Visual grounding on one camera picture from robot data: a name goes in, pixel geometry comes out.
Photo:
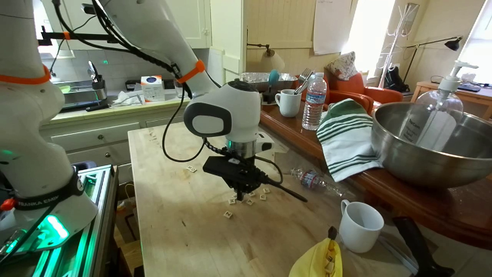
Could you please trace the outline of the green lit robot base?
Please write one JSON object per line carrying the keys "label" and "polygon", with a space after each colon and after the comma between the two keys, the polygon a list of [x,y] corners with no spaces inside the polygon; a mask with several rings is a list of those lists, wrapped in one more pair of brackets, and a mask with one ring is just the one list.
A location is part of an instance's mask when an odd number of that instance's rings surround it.
{"label": "green lit robot base", "polygon": [[116,204],[113,175],[111,166],[81,170],[93,218],[70,229],[59,207],[42,212],[4,243],[0,277],[104,277]]}

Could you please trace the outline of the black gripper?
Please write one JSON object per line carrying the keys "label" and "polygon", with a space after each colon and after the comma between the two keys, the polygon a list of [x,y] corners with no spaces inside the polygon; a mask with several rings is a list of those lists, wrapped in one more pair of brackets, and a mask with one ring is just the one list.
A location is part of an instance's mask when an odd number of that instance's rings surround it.
{"label": "black gripper", "polygon": [[233,156],[210,156],[204,170],[222,176],[230,187],[237,190],[237,199],[243,199],[243,192],[253,192],[268,179],[254,163]]}

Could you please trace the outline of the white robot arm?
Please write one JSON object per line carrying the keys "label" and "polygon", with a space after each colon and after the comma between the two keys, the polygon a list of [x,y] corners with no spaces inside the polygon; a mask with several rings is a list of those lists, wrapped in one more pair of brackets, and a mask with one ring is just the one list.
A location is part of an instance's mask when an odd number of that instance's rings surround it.
{"label": "white robot arm", "polygon": [[[130,47],[153,63],[171,64],[191,92],[187,127],[199,136],[225,135],[247,146],[257,139],[262,95],[234,84],[216,86],[177,27],[165,0],[99,0]],[[21,210],[67,201],[76,218],[94,203],[77,187],[67,152],[41,135],[59,113],[64,95],[39,55],[31,0],[0,0],[0,149],[2,172]]]}

